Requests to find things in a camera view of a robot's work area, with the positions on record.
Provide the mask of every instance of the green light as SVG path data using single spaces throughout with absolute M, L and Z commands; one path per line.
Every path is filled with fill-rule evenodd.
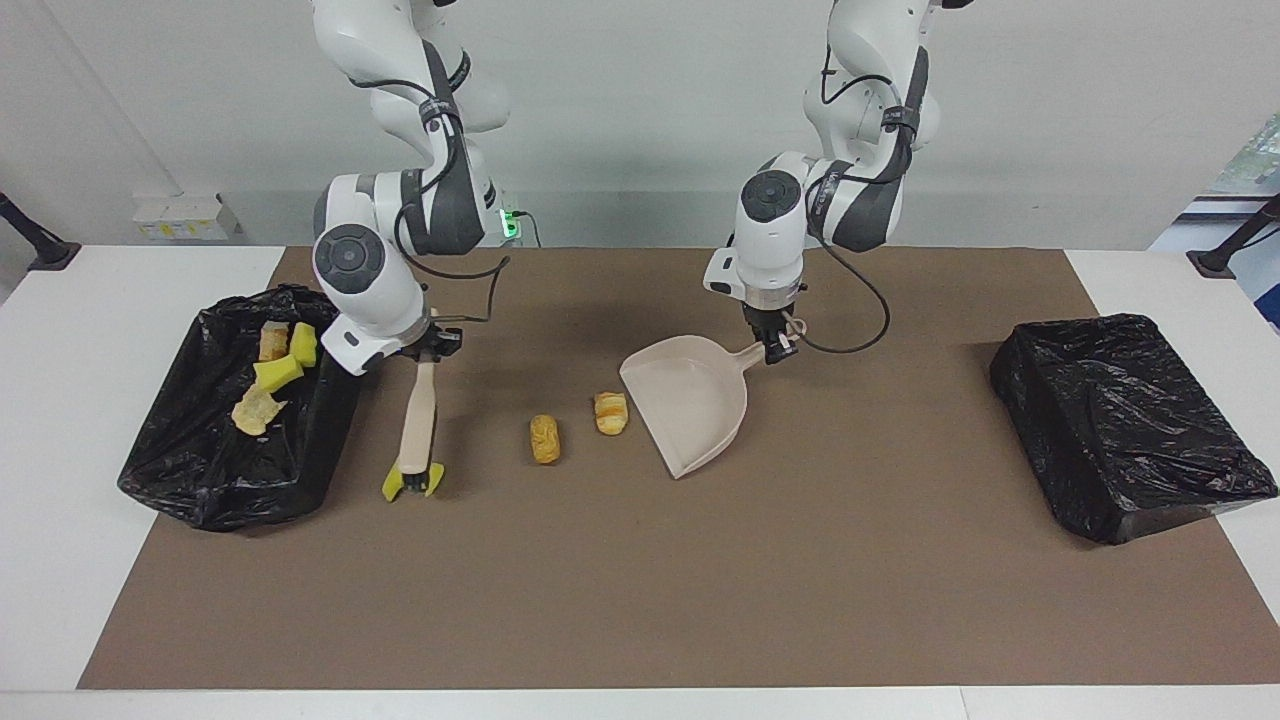
M 507 210 L 498 210 L 498 215 L 502 218 L 502 231 L 507 236 L 507 240 L 520 237 L 520 220 Z

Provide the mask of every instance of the food scrap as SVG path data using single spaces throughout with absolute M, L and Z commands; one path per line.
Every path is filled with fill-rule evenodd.
M 607 436 L 620 436 L 627 428 L 627 396 L 602 392 L 595 396 L 595 428 Z
M 257 345 L 257 361 L 271 363 L 289 354 L 289 324 L 266 323 Z
M 266 427 L 271 424 L 271 420 L 275 420 L 285 405 L 285 402 L 276 402 L 270 392 L 255 384 L 244 393 L 244 398 L 236 404 L 232 410 L 232 421 L 242 433 L 261 437 L 266 434 Z
M 554 465 L 561 456 L 559 425 L 550 415 L 538 415 L 529 423 L 529 441 L 539 465 Z

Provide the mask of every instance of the white wall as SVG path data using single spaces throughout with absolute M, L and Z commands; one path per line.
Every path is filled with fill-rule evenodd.
M 0 224 L 0 302 L 18 287 L 36 252 L 9 225 Z
M 305 0 L 0 0 L 0 186 L 69 236 L 133 240 L 131 196 L 163 182 L 47 61 L 17 12 L 38 3 L 178 183 L 242 199 L 259 241 L 305 241 L 292 217 L 334 174 L 413 164 L 316 50 Z M 712 245 L 755 167 L 817 149 L 800 96 L 828 9 L 465 0 L 452 22 L 513 90 L 512 123 L 480 141 L 549 242 Z M 895 241 L 1147 247 L 1280 106 L 1277 23 L 1271 0 L 946 13 L 932 46 L 943 131 Z

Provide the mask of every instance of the dustpan handle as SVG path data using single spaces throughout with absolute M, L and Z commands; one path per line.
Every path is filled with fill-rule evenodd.
M 764 343 L 758 342 L 733 356 L 733 361 L 745 373 L 764 361 Z

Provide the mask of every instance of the window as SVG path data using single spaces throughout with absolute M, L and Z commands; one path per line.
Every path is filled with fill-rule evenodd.
M 1240 150 L 1206 197 L 1271 197 L 1280 193 L 1280 113 Z

